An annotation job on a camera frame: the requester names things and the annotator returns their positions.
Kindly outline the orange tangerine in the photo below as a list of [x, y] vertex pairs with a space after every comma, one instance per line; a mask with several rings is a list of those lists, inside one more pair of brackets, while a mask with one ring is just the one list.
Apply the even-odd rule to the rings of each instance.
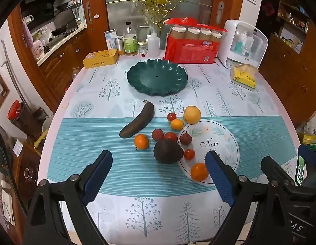
[[207, 179], [209, 173], [204, 163], [196, 163], [192, 166], [190, 175], [194, 181], [201, 182]]
[[149, 147], [149, 139], [144, 134], [138, 134], [134, 138], [134, 145], [136, 149], [145, 150]]

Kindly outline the dark red plum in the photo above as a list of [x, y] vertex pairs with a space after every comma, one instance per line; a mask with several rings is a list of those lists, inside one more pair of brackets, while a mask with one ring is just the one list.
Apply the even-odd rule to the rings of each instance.
[[192, 137], [188, 133], [184, 133], [180, 136], [180, 143], [182, 145], [190, 145], [192, 143]]
[[161, 130], [161, 129], [155, 129], [152, 134], [152, 139], [155, 140], [155, 141], [159, 141], [159, 140], [162, 140], [164, 138], [164, 132]]

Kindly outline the large yellow orange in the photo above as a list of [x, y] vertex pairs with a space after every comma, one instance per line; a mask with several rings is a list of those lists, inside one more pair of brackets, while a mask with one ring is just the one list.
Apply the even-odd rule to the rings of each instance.
[[195, 125], [201, 119], [201, 111], [196, 106], [187, 106], [184, 110], [184, 121]]

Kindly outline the dark avocado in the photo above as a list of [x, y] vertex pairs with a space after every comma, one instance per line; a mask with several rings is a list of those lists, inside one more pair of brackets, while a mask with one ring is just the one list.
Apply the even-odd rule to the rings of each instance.
[[154, 146], [154, 157], [161, 164], [173, 164], [181, 160], [184, 150], [177, 142], [161, 139]]

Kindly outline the overripe dark banana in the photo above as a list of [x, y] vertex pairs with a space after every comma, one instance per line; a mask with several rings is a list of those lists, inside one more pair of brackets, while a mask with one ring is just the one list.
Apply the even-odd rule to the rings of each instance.
[[134, 136], [144, 129], [153, 119], [155, 114], [154, 104], [148, 100], [144, 100], [144, 103], [144, 107], [140, 114], [120, 131], [120, 138], [125, 139]]

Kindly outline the smartphone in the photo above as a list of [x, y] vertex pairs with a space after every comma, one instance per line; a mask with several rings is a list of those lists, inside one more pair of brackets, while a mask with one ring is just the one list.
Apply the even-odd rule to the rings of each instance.
[[295, 175], [295, 181], [298, 186], [301, 186], [304, 180], [305, 160], [300, 155], [297, 157], [297, 169]]

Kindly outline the red cherry tomato lower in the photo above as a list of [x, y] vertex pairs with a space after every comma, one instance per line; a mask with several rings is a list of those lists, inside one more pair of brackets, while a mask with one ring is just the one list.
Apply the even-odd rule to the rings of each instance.
[[184, 151], [184, 159], [192, 160], [195, 157], [196, 153], [193, 149], [187, 149]]

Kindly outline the red cherry tomato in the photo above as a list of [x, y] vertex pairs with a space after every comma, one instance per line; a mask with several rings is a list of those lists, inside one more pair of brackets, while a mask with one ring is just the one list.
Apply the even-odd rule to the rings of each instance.
[[173, 112], [170, 112], [168, 115], [167, 115], [167, 119], [169, 122], [172, 122], [173, 120], [175, 120], [177, 118], [176, 114], [173, 113]]
[[195, 157], [196, 153], [193, 149], [187, 149], [184, 151], [184, 159], [192, 160]]

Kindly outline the yellow tissue pack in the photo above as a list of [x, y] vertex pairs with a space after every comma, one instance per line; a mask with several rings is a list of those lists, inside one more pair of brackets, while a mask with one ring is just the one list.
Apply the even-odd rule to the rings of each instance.
[[248, 90], [255, 90], [257, 82], [255, 75], [259, 73], [259, 69], [251, 64], [234, 65], [231, 69], [231, 81]]

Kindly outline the small yellow-orange citrus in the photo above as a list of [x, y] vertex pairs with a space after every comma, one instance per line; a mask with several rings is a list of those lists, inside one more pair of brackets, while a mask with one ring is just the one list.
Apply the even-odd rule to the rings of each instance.
[[184, 122], [181, 119], [173, 119], [171, 121], [171, 128], [174, 130], [182, 130], [184, 127]]

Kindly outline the tree pattern tablecloth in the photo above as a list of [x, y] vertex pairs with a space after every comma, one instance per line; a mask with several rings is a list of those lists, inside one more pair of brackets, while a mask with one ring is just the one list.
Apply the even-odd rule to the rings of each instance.
[[248, 91], [218, 61], [123, 56], [74, 77], [49, 129], [39, 178], [63, 182], [108, 150], [111, 170], [87, 206], [107, 242], [187, 244], [212, 238], [230, 209], [205, 169], [209, 151], [264, 183], [265, 156], [295, 177], [298, 145], [265, 80]]

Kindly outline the red cherry tomato top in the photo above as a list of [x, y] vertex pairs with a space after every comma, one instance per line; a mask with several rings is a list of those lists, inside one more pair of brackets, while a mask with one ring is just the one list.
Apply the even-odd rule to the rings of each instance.
[[167, 115], [167, 119], [169, 122], [172, 122], [173, 120], [175, 120], [177, 118], [176, 114], [173, 113], [173, 112], [170, 112], [168, 115]]

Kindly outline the white countertop appliance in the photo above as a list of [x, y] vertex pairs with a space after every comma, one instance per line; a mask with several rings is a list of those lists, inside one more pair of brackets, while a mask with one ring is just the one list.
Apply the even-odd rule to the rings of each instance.
[[218, 58], [225, 68], [250, 64], [259, 68], [268, 47], [267, 37], [256, 27], [235, 19], [224, 25], [227, 33], [222, 36]]

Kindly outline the yellow cardboard box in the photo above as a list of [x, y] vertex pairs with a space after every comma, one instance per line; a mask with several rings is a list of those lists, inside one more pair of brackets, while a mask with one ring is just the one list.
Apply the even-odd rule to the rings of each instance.
[[83, 60], [83, 65], [86, 69], [114, 65], [117, 62], [118, 57], [119, 54], [117, 49], [91, 52]]

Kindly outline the dark green scalloped plate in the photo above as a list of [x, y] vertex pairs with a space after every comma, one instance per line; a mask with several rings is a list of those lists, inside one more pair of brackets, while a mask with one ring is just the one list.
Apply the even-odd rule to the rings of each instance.
[[167, 96], [183, 90], [188, 74], [179, 64], [155, 59], [138, 62], [127, 73], [130, 86], [149, 96]]

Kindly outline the red package with jars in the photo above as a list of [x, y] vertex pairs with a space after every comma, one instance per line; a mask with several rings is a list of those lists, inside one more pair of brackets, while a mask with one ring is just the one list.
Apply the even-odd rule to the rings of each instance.
[[164, 60], [179, 64], [212, 64], [226, 29], [199, 23], [192, 17], [169, 18]]

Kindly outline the silver metal can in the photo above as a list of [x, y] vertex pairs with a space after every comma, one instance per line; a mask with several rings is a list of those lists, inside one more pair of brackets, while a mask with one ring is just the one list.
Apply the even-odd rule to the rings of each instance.
[[124, 50], [124, 39], [123, 39], [123, 36], [117, 36], [115, 38], [115, 45], [117, 47], [118, 54], [120, 56], [124, 55], [125, 54], [125, 50]]

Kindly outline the green label glass bottle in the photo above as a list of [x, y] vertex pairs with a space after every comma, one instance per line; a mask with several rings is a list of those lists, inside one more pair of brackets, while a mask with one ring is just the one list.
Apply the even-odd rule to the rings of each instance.
[[127, 56], [134, 56], [138, 53], [138, 40], [136, 30], [132, 26], [132, 22], [125, 23], [123, 32], [124, 52]]

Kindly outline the white blue carton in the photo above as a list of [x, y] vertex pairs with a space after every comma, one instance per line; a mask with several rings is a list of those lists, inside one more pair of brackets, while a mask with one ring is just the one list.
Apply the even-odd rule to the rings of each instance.
[[115, 29], [108, 30], [104, 32], [106, 44], [108, 47], [108, 50], [110, 49], [116, 49], [116, 37], [117, 37], [117, 31]]

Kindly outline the small glass jar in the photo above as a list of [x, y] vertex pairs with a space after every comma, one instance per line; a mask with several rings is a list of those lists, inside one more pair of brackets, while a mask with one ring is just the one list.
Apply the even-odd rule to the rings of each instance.
[[147, 41], [138, 41], [138, 54], [144, 57], [147, 54]]

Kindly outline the white squeeze bottle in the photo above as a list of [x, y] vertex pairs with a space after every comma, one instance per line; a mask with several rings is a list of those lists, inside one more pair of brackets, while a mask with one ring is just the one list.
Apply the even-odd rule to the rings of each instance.
[[139, 26], [139, 28], [145, 28], [150, 30], [150, 34], [147, 35], [147, 53], [150, 57], [157, 58], [160, 54], [160, 38], [157, 36], [154, 27], [151, 26]]

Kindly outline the gold door ornament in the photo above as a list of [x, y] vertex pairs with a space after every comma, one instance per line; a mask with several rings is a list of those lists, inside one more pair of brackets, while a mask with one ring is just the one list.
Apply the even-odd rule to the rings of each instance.
[[106, 0], [109, 24], [134, 21], [161, 31], [163, 22], [173, 17], [210, 17], [213, 0]]

